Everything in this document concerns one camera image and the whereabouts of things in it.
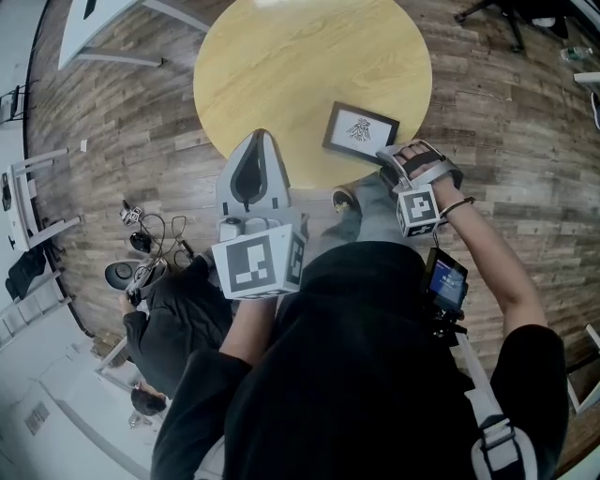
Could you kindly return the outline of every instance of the buckle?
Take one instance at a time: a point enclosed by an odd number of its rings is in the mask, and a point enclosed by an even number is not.
[[[493,421],[490,425],[481,429],[481,449],[489,452],[503,443],[515,439],[515,429],[510,423],[510,418],[504,415],[494,416],[488,419]]]

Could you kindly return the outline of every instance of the person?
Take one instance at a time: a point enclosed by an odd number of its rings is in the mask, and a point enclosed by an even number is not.
[[[166,408],[189,356],[217,351],[232,325],[230,302],[208,281],[212,266],[202,254],[183,272],[159,280],[146,299],[148,316],[126,294],[119,297],[127,351],[144,377],[133,388],[131,403],[144,415]]]
[[[426,151],[410,144],[401,154]],[[449,177],[433,189],[440,209],[464,200]],[[333,202],[341,221],[277,324],[276,300],[243,301],[219,352],[190,356],[153,480],[194,478],[223,435],[227,480],[473,478],[479,430],[464,395],[473,383],[422,322],[420,255],[377,176],[353,195],[336,189]],[[447,218],[503,313],[493,391],[532,440],[539,478],[550,478],[568,416],[563,343],[517,255],[476,208],[464,203]]]

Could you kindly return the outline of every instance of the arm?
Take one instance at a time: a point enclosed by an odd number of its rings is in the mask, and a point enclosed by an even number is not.
[[[197,350],[187,361],[152,455],[152,480],[192,480],[223,436],[227,409],[250,365]]]
[[[406,158],[424,152],[422,146],[402,150]],[[420,167],[411,177],[417,177],[434,165]],[[449,176],[432,186],[441,210],[464,199]],[[472,205],[464,204],[450,212],[447,218],[467,245],[477,270],[498,301],[504,315],[504,335],[527,324],[548,326],[535,285],[517,254],[479,212]]]
[[[271,337],[277,305],[276,297],[242,301],[219,351],[255,366]]]
[[[128,313],[133,313],[134,311],[138,311],[131,302],[129,302],[129,297],[126,293],[121,293],[119,295],[119,307],[121,308],[121,313],[125,317]]]

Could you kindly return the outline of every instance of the black bag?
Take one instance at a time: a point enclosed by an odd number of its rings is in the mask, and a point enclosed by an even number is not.
[[[25,252],[21,258],[8,270],[8,279],[5,283],[10,297],[22,300],[27,296],[27,291],[33,279],[44,273],[46,257],[44,247],[38,245]]]

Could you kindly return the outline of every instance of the black cable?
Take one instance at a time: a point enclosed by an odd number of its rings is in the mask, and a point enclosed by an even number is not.
[[[178,254],[178,253],[183,253],[183,254],[184,254],[184,257],[186,257],[186,258],[187,258],[187,261],[189,262],[189,264],[188,264],[187,266],[181,266],[179,263],[177,263],[177,254]],[[187,268],[188,266],[190,266],[190,265],[191,265],[191,260],[189,259],[189,256],[188,256],[188,255],[186,255],[186,252],[185,252],[184,250],[181,250],[181,249],[180,249],[180,250],[177,250],[177,251],[175,252],[175,255],[173,256],[173,258],[172,258],[172,261],[173,261],[173,263],[175,264],[175,266],[177,266],[177,267],[179,267],[179,268],[182,268],[182,269],[183,269],[183,268]]]
[[[162,235],[160,240],[158,240],[153,234],[150,233],[150,231],[148,230],[148,228],[143,224],[143,221],[148,218],[148,217],[156,217],[160,220],[160,222],[162,223]],[[184,220],[183,226],[181,228],[181,232],[180,233],[175,233],[175,221],[178,218],[182,218]],[[173,249],[175,248],[176,245],[179,244],[179,240],[180,237],[184,234],[184,231],[186,230],[186,226],[188,224],[188,218],[184,215],[179,215],[177,217],[173,217],[171,220],[171,233],[173,235],[173,243],[171,245],[171,247],[169,248],[169,250],[167,250],[166,252],[163,252],[163,247],[164,247],[164,242],[165,242],[165,237],[167,235],[167,223],[165,222],[164,218],[161,217],[158,214],[146,214],[143,217],[140,218],[140,233],[144,232],[146,233],[151,239],[152,241],[157,244],[158,246],[158,250],[157,253],[154,256],[154,259],[150,262],[149,265],[147,266],[140,266],[137,268],[137,270],[134,273],[134,278],[138,279],[140,278],[143,274],[145,274],[146,272],[148,272],[149,270],[152,270],[153,268],[155,268],[158,263],[160,262],[160,260],[162,258],[164,258],[165,256],[169,255]],[[175,251],[175,256],[173,257],[173,262],[175,263],[176,266],[179,266],[181,268],[181,266],[177,263],[176,257],[177,257],[177,253],[179,252],[183,252],[183,250],[180,248],[177,251]]]

